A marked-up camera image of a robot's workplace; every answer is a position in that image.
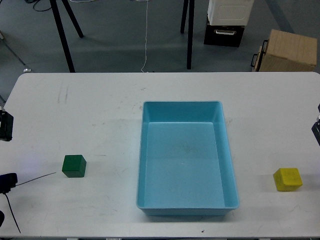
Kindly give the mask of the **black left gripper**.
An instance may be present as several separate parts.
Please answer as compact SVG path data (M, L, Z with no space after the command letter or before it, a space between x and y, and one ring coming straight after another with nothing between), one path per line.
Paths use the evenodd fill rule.
M8 112L0 111L0 140L9 142L13 138L14 117Z

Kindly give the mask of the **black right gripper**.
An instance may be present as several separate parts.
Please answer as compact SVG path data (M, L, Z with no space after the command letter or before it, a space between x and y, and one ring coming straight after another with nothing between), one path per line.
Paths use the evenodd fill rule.
M311 131L312 131L318 145L320 145L320 115L318 115L316 122L312 125Z

